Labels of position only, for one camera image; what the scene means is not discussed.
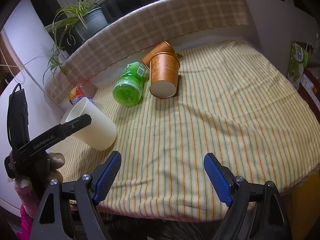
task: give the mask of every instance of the green plastic bottle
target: green plastic bottle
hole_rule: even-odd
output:
[[[130,63],[113,87],[113,98],[121,105],[133,106],[140,101],[147,69],[139,62]]]

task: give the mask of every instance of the spider plant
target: spider plant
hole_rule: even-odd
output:
[[[64,38],[65,34],[68,34],[67,37],[67,43],[69,43],[69,38],[73,40],[75,43],[74,37],[71,35],[71,30],[73,26],[78,22],[81,21],[85,28],[87,27],[87,24],[85,23],[83,17],[90,12],[95,7],[98,7],[100,4],[104,3],[107,0],[78,0],[77,5],[69,5],[64,8],[60,8],[52,22],[52,33],[53,33],[53,40],[54,40],[54,46],[52,48],[52,57],[49,59],[47,70],[50,69],[52,74],[54,75],[57,71],[57,68],[59,67],[60,70],[67,75],[67,72],[65,69],[63,69],[62,64],[59,61],[59,55],[62,51],[61,43],[62,39]],[[71,17],[68,17],[66,19],[58,21],[59,17],[61,17],[64,14],[72,14]],[[60,36],[60,39],[57,40],[57,30],[64,26],[64,30]]]

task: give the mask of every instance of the white plastic cup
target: white plastic cup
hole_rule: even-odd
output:
[[[116,139],[116,125],[101,112],[88,98],[82,98],[69,113],[66,122],[81,115],[91,116],[91,124],[75,132],[72,136],[78,138],[98,151],[108,149]]]

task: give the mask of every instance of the yellow striped cloth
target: yellow striped cloth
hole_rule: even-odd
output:
[[[179,57],[173,98],[153,97],[148,81],[140,103],[130,108],[114,101],[114,82],[97,91],[97,107],[118,129],[109,150],[98,152],[73,137],[64,141],[65,181],[92,172],[113,150],[122,154],[101,211],[180,221],[222,218],[227,208],[203,168],[208,152],[234,175],[254,183],[272,180],[281,192],[317,166],[319,123],[252,46],[225,41]]]

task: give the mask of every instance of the cable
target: cable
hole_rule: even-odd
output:
[[[17,83],[22,83],[22,84],[23,84],[24,81],[25,81],[25,79],[26,79],[26,76],[23,75],[23,71],[21,71],[21,74],[22,74],[22,76],[23,76],[23,81],[20,81],[19,79],[16,78],[16,76],[12,73],[12,71],[11,71],[11,69],[10,69],[10,67],[18,67],[18,66],[11,66],[11,65],[9,66],[7,60],[5,59],[5,56],[4,56],[1,48],[0,48],[0,52],[1,52],[1,55],[2,55],[2,57],[4,58],[4,61],[5,61],[5,63],[6,63],[6,65],[1,65],[1,66],[7,66],[8,69],[9,69],[9,71],[10,71],[10,73],[11,73],[11,75],[13,76],[13,79],[15,80],[15,82],[17,82]]]
[[[0,48],[0,52],[1,52],[2,57],[4,58],[4,61],[5,61],[5,63],[6,63],[6,65],[1,64],[0,66],[7,66],[8,68],[9,68],[9,67],[19,67],[19,68],[21,67],[22,70],[24,70],[24,71],[28,74],[28,76],[33,80],[33,82],[41,89],[41,91],[44,93],[44,95],[45,95],[47,98],[49,98],[49,97],[47,96],[47,94],[45,93],[44,88],[36,81],[36,79],[33,77],[33,75],[31,75],[30,71],[26,68],[26,65],[27,65],[28,63],[30,63],[32,60],[34,60],[34,59],[36,59],[36,58],[42,57],[42,56],[43,56],[44,54],[46,54],[47,52],[44,52],[43,54],[32,58],[32,59],[29,60],[27,63],[22,64],[22,66],[12,66],[12,65],[8,65],[8,62],[7,62],[7,60],[5,59],[4,54],[3,54],[2,50],[1,50],[1,48]],[[9,68],[9,70],[10,70],[10,72],[11,72],[14,80],[15,80],[17,83],[22,83],[22,84],[24,83],[24,81],[23,81],[23,82],[19,81],[19,80],[15,77],[15,75],[13,75],[13,73],[12,73],[12,71],[11,71],[10,68]],[[26,77],[23,75],[23,71],[22,71],[22,70],[21,70],[21,74],[22,74],[22,76],[23,76],[23,78],[24,78],[24,80],[25,80]],[[63,112],[66,111],[63,107],[59,106],[59,104],[57,104],[56,102],[54,102],[51,98],[49,98],[49,99],[50,99],[57,107],[59,107]]]

